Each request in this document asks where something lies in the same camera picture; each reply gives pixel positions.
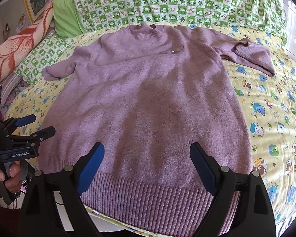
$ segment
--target metal screw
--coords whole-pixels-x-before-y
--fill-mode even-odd
[[[258,171],[252,171],[252,174],[254,175],[254,176],[259,176],[260,174],[259,174],[259,172]]]
[[[67,165],[65,166],[65,171],[70,172],[73,170],[73,165]]]
[[[227,167],[227,166],[221,166],[220,169],[225,173],[229,172],[229,167]]]
[[[35,176],[40,176],[41,174],[42,174],[42,170],[37,170],[34,173]]]

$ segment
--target green pillow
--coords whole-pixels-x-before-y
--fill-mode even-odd
[[[87,33],[74,0],[53,0],[53,14],[55,31],[59,37],[72,38]]]
[[[23,77],[23,80],[30,85],[35,85],[37,81],[43,78],[44,68],[57,62],[68,47],[70,47],[70,43],[53,34],[48,34],[45,39],[23,59],[14,72]]]

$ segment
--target ribbed collar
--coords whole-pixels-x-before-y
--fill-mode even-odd
[[[162,25],[150,25],[142,23],[139,25],[129,25],[126,28],[122,29],[125,35],[132,35],[136,40],[143,39],[154,39],[159,38],[164,33],[164,26]]]

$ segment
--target yellow bedsheet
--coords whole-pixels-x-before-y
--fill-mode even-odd
[[[75,46],[88,45],[102,34],[115,32],[122,27],[99,30],[70,39],[74,45],[64,52],[60,60],[68,58]],[[250,38],[267,46],[272,52],[276,71],[273,78],[227,60],[224,64],[238,95],[252,142],[252,149],[244,152],[252,152],[252,169],[262,175],[272,202],[279,236],[296,216],[296,70],[279,37],[247,28],[212,28],[236,39]],[[35,114],[37,120],[17,130],[15,134],[27,135],[40,129],[44,116],[69,78],[51,82],[40,80],[35,87],[27,88],[18,95],[6,117]],[[31,163],[38,167],[36,160],[31,160]],[[88,212],[144,236],[162,236],[125,225],[91,208],[88,208]]]

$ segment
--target human hand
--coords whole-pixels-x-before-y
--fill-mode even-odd
[[[5,182],[5,186],[10,192],[17,193],[20,191],[21,186],[22,186],[22,183],[20,181],[21,174],[20,174],[20,162],[19,161],[15,161],[10,165],[9,174],[10,174],[11,178]],[[0,170],[0,181],[4,181],[4,180],[5,180],[5,175]]]

